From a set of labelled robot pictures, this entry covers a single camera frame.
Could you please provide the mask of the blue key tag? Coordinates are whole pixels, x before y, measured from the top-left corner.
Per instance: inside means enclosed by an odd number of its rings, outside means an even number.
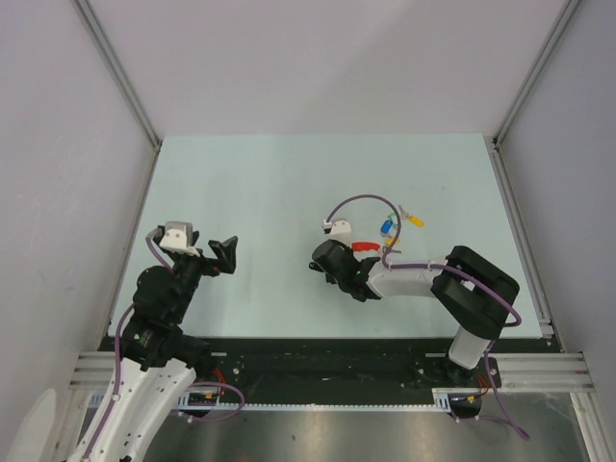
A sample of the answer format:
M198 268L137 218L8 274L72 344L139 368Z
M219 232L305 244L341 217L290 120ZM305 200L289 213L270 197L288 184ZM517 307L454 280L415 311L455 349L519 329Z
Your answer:
M393 227L393 222L390 219L386 219L380 227L380 234L383 237L388 237L390 235L390 231Z

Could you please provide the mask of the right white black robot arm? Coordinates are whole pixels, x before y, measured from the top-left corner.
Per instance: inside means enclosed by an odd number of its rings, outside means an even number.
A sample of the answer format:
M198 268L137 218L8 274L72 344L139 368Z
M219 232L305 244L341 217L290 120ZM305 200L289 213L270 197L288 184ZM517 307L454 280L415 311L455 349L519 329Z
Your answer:
M355 249L354 244L327 240L313 251L309 268L360 302L394 296L438 300L458 322L443 361L445 377L455 386L477 377L480 361L503 329L522 324L514 308L519 283L464 245L442 259L405 263L382 257L359 260Z

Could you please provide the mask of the aluminium right side rail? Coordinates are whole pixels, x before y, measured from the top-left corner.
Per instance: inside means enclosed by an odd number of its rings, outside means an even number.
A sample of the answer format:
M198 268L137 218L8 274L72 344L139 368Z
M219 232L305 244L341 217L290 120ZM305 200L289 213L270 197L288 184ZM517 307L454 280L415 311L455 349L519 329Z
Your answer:
M537 267L526 232L521 210L514 193L509 175L506 172L500 147L490 137L485 139L488 155L495 173L496 181L506 210L514 240L520 255L526 284L538 317L542 336L545 339L557 337L556 328L552 319L552 311L548 302L545 287Z

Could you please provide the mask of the aluminium corner post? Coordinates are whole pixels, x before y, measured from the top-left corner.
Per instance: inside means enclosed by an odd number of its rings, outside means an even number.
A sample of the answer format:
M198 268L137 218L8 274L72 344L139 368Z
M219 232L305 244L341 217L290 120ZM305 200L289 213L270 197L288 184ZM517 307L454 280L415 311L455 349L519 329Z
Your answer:
M511 104L502 118L495 134L492 136L492 145L499 149L505 141L516 119L521 114L525 104L534 92L543 74L546 72L553 55L566 34L578 11L585 4L583 0L568 0L558 13L556 20L551 26L544 42L535 56L526 76L517 90Z
M72 0L71 5L81 20L86 32L100 55L103 64L108 69L114 80L120 95L126 103L128 109L138 123L141 131L145 135L148 143L158 154L162 145L162 140L157 134L150 117L148 116L141 99L131 82L131 79L122 64L115 47L105 28L99 19L91 1Z

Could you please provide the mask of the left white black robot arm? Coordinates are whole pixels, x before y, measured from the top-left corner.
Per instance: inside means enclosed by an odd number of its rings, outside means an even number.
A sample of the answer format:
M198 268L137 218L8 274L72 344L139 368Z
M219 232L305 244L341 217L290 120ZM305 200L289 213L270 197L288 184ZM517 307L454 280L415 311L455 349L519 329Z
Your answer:
M232 274L238 239L209 241L188 223L169 222L145 242L157 265L141 272L114 335L113 375L71 461L141 461L178 399L206 382L216 361L209 344L181 324L204 277Z

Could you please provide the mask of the black mounting base plate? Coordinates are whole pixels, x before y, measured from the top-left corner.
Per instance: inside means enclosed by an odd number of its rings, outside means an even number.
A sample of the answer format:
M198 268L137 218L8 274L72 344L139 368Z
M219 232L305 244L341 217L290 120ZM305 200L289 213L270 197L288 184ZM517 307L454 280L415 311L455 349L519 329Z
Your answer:
M449 339L201 339L180 348L199 381L231 385L223 402L290 404L427 403L436 388L480 392L501 384L483 359L465 386L448 381Z

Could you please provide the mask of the aluminium right corner post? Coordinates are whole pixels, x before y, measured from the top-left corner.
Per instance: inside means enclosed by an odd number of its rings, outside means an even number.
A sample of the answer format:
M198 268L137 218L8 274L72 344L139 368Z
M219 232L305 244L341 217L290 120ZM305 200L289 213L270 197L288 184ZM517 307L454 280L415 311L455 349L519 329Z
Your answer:
M556 20L551 26L544 42L535 56L526 76L517 90L511 104L502 118L495 134L492 136L492 145L499 149L505 141L516 119L521 114L525 104L534 92L543 74L546 72L553 55L566 34L578 11L585 4L583 0L568 0L558 13Z

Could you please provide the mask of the aluminium left corner post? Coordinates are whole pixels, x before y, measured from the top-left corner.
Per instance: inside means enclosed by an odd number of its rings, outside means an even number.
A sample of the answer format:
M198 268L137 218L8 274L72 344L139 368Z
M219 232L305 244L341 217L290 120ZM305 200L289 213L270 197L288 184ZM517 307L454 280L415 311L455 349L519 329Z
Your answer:
M91 1L72 0L71 5L81 20L86 32L100 55L103 64L108 69L114 80L120 95L126 103L128 109L138 123L141 131L145 135L148 143L158 154L162 145L162 140L157 134L150 117L148 116L141 99L131 82L131 79L122 64L115 47L105 28L99 19Z

